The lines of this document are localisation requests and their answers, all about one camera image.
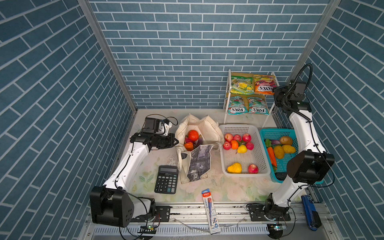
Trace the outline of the purple eggplant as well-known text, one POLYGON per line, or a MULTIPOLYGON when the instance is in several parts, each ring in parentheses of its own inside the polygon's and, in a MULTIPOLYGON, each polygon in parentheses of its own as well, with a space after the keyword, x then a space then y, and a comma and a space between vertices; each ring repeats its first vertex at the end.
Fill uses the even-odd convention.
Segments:
POLYGON ((203 136, 199 135, 199 138, 198 138, 198 140, 196 142, 195 148, 198 148, 202 144, 203 144, 203 136))

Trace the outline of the beige canvas tote bag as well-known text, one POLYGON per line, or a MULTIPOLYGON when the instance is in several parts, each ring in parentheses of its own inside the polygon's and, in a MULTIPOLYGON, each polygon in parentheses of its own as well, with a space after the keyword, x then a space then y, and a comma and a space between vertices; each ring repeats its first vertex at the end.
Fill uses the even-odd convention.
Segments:
POLYGON ((181 183, 187 184, 206 179, 212 167, 211 152, 222 147, 225 142, 219 124, 210 116, 199 119, 189 114, 180 123, 175 137, 179 140, 176 151, 181 183), (189 152, 184 144, 190 130, 196 130, 203 136, 203 144, 189 152))

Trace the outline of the packaged pen blister pack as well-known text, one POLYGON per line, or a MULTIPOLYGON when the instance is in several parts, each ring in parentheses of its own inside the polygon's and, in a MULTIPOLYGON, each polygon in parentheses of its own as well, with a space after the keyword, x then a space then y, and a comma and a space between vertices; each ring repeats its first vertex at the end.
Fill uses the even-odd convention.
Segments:
POLYGON ((203 203, 208 218, 209 232, 210 234, 218 234, 221 232, 221 227, 218 222, 216 209, 214 206, 212 193, 209 189, 202 191, 203 203))

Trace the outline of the red apple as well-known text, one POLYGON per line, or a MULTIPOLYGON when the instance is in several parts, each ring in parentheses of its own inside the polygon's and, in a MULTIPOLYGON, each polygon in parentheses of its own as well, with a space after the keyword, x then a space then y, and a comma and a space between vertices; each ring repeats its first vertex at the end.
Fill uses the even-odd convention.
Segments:
POLYGON ((227 142, 231 142, 233 139, 234 139, 234 136, 232 134, 230 134, 230 133, 225 134, 225 140, 227 142))
POLYGON ((248 167, 248 173, 249 174, 258 174, 259 173, 259 168, 255 164, 251 164, 248 167))
POLYGON ((246 143, 246 148, 251 151, 254 149, 254 144, 252 142, 247 142, 246 143))
POLYGON ((224 144, 223 144, 223 149, 224 150, 230 150, 231 148, 232 148, 231 142, 225 141, 224 144))
POLYGON ((242 140, 243 140, 243 142, 245 142, 245 143, 250 142, 251 139, 252 139, 252 137, 251 137, 250 134, 243 134, 243 136, 242 136, 242 140))

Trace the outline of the orange pumpkin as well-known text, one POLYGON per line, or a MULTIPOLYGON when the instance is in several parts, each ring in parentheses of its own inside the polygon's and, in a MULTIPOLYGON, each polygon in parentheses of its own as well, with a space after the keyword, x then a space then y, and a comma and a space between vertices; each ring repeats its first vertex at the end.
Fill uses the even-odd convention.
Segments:
POLYGON ((186 148, 187 151, 193 151, 195 149, 195 145, 193 142, 188 142, 184 144, 184 147, 186 148))

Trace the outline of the green fox's candy bag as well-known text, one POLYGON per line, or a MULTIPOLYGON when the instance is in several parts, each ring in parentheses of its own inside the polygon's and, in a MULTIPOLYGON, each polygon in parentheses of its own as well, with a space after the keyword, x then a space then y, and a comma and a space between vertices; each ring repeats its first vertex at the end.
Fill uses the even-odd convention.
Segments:
POLYGON ((266 100, 260 97, 249 97, 247 98, 249 104, 248 112, 250 114, 261 114, 268 115, 269 110, 266 100))
POLYGON ((248 113, 244 99, 240 96, 230 97, 228 105, 228 114, 229 115, 240 115, 248 113))

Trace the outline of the red apple centre low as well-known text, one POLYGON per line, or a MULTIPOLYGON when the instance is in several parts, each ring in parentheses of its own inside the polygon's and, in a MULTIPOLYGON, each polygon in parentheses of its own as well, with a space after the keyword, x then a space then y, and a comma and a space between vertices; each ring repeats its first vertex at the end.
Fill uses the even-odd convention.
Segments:
POLYGON ((233 140, 241 142, 242 141, 242 137, 240 135, 234 135, 233 140))

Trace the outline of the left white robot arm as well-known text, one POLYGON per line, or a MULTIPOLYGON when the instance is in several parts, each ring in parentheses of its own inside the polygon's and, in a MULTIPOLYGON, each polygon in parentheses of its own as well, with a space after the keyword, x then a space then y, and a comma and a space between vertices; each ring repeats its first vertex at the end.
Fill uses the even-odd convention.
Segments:
POLYGON ((130 138, 128 152, 112 175, 90 192, 92 221, 95 224, 125 228, 136 219, 150 220, 156 211, 151 198, 139 198, 129 192, 133 178, 152 148, 173 148, 179 143, 174 133, 135 133, 130 138))

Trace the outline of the brown potato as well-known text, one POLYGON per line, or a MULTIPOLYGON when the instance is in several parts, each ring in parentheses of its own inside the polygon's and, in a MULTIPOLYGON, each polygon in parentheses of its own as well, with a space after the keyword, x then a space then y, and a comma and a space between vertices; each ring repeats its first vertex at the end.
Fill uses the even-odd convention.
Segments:
POLYGON ((292 145, 293 144, 293 139, 289 136, 283 136, 279 139, 280 143, 283 145, 292 145))

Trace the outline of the green yellow candy bag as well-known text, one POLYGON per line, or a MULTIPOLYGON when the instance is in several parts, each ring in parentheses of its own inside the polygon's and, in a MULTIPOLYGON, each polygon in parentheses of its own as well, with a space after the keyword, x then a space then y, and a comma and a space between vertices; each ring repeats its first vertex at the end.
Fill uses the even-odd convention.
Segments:
POLYGON ((231 93, 238 95, 254 94, 253 77, 231 76, 231 93))

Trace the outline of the teal plastic vegetable basket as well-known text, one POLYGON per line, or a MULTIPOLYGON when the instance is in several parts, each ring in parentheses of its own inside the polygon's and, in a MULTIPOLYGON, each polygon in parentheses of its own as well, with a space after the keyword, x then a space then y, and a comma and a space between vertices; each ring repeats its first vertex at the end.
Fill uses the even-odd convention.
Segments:
POLYGON ((260 136, 262 138, 264 150, 267 153, 267 159, 269 161, 269 165, 271 168, 271 180, 274 183, 282 184, 283 181, 287 177, 287 166, 289 162, 294 159, 301 151, 299 149, 299 143, 296 137, 296 133, 292 129, 262 129, 260 130, 260 136), (268 148, 266 145, 266 140, 271 141, 271 147, 274 149, 277 145, 283 146, 280 138, 282 137, 290 137, 293 141, 291 146, 296 149, 295 153, 284 153, 284 157, 282 159, 276 158, 276 164, 272 164, 272 160, 270 154, 268 152, 268 148))

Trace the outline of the red tomato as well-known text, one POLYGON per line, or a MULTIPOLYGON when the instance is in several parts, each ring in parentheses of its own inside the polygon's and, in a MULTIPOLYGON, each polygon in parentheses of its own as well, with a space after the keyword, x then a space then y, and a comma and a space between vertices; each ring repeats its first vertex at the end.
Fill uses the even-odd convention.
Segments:
POLYGON ((195 142, 199 139, 200 134, 196 130, 190 130, 188 132, 188 138, 189 140, 195 142))

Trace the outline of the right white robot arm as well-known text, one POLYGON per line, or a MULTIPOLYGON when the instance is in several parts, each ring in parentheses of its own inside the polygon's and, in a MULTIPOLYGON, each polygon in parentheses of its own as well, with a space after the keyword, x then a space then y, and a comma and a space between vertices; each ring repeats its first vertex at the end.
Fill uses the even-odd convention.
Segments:
POLYGON ((288 161, 285 180, 265 202, 264 215, 271 221, 286 214, 300 191, 321 181, 335 162, 317 136, 310 104, 303 102, 304 92, 296 94, 293 87, 282 86, 274 89, 274 98, 277 107, 291 112, 298 154, 288 161))

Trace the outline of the orange Fox's candy bag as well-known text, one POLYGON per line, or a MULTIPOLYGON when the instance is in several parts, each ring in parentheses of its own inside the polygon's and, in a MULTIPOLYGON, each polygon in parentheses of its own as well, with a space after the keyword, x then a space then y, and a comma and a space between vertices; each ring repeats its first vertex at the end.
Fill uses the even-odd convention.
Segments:
POLYGON ((277 87, 276 77, 273 75, 254 75, 255 93, 261 95, 273 95, 277 87))

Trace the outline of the pink dragon fruit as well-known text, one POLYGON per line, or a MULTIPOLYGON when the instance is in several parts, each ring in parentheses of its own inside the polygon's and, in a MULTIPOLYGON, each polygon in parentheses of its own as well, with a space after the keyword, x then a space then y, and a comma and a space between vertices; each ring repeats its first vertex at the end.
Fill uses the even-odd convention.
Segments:
POLYGON ((190 143, 190 142, 193 142, 193 141, 190 140, 188 137, 185 137, 185 143, 190 143))

